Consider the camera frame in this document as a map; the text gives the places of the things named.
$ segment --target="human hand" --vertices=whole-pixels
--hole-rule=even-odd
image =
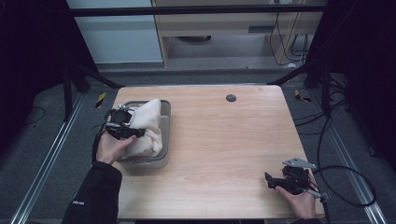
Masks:
[[[133,135],[125,140],[118,140],[110,133],[104,132],[99,141],[96,160],[110,165],[113,164],[121,156],[122,151],[131,145],[135,139],[136,136]]]
[[[316,185],[311,174],[309,174],[309,181]],[[276,191],[288,200],[291,210],[297,218],[315,218],[315,197],[312,194],[303,192],[293,195],[280,186],[276,186]]]

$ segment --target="black backdrop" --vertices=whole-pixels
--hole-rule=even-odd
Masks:
[[[0,156],[30,113],[35,96],[63,83],[64,62],[52,34],[61,38],[76,61],[98,72],[74,18],[37,14],[45,9],[68,9],[66,1],[2,1],[6,7],[0,4]],[[89,88],[84,77],[78,71],[71,74],[79,91]]]
[[[396,6],[392,0],[358,0],[355,7],[355,1],[344,2],[343,10],[323,14],[308,60],[353,8],[330,46],[319,55],[327,57],[332,72],[346,75],[346,98],[368,147],[396,170]],[[317,83],[323,67],[321,62],[311,68],[305,84]]]

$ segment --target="person's arm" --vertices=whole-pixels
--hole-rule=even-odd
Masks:
[[[309,180],[315,184],[312,175],[309,175]],[[303,192],[298,195],[293,195],[280,186],[276,186],[276,191],[285,197],[294,215],[299,218],[292,224],[321,224],[320,219],[315,217],[315,197],[312,194]]]
[[[111,164],[135,140],[117,140],[109,133],[101,136],[96,159],[78,194],[68,205],[63,224],[117,223],[122,174]]]

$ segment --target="black mechanical device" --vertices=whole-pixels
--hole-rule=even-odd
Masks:
[[[280,186],[294,195],[308,192],[321,200],[330,198],[327,193],[320,194],[311,186],[309,171],[305,168],[315,169],[317,168],[315,164],[299,158],[283,161],[282,163],[286,165],[282,169],[284,178],[273,178],[268,173],[265,173],[265,180],[268,182],[269,189],[275,189],[276,186]]]
[[[141,137],[145,135],[145,129],[133,129],[129,126],[134,120],[133,108],[126,105],[119,105],[119,109],[111,109],[105,115],[105,130],[117,139],[129,138],[133,135]]]

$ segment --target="horizontal black bar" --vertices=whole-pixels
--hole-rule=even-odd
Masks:
[[[73,8],[52,10],[61,16],[103,17],[103,16],[143,16],[174,14],[213,13],[258,13],[258,12],[315,12],[329,9],[326,4],[309,5],[241,5],[241,6],[194,6],[194,7],[117,7],[117,8]]]

